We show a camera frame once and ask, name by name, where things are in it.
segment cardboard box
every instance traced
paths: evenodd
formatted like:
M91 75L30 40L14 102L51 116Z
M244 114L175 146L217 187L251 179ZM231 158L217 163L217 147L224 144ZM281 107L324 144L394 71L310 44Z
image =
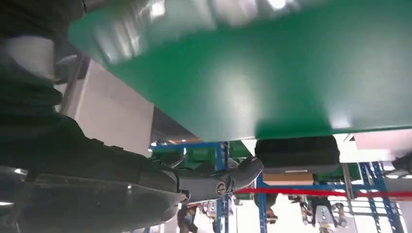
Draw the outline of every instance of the cardboard box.
M312 185L312 173L285 173L285 174L270 174L263 173L263 182L268 185Z

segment black bag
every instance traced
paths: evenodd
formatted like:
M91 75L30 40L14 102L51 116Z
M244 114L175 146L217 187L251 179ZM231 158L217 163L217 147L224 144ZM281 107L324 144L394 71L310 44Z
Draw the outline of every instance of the black bag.
M333 136L265 139L256 142L255 155L268 173L326 173L339 165Z

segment red barrier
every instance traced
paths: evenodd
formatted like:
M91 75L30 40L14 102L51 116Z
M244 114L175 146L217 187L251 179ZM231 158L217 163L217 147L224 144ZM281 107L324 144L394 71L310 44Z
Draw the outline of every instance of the red barrier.
M282 193L289 195L311 195L311 196L337 196L346 197L345 192L337 192L330 190L309 190L309 189L292 189L292 188L244 188L237 193ZM367 198L382 198L382 197L395 197L395 198L412 198L412 192L358 192L356 197Z

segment blue shelving rack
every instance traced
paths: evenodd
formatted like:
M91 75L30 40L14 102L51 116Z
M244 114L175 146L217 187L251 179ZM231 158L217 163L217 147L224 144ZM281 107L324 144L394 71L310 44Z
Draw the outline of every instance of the blue shelving rack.
M360 185L350 185L350 187L354 191L361 191L365 190L366 192L372 192L373 190L378 190L380 192L387 192L386 185L385 185L385 178L380 167L379 162L372 162L372 163L359 163L359 168L361 172L361 176L363 179L363 184ZM371 177L373 181L373 185L369 182L369 177ZM346 185L290 185L290 186L270 186L263 182L262 175L260 175L257 179L257 188L287 188L287 189L304 189L304 190L336 190L336 189L344 189L347 191ZM404 233L399 215L394 213L392 208L392 203L388 196L382 198L384 207L389 219L389 223L392 227L393 233ZM267 226L266 226L266 200L264 194L258 195L259 201L259 218L260 218L260 233L267 233ZM379 223L379 216L376 209L375 201L373 198L368 199L369 206L372 212L372 217L375 220L375 225L378 233L381 233L380 223Z

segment green sheet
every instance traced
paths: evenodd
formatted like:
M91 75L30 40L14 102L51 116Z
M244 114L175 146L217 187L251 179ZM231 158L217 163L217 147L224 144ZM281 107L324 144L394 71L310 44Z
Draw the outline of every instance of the green sheet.
M412 126L412 1L335 0L212 29L168 2L145 37L114 7L74 23L70 39L204 141ZM123 55L110 61L111 49Z

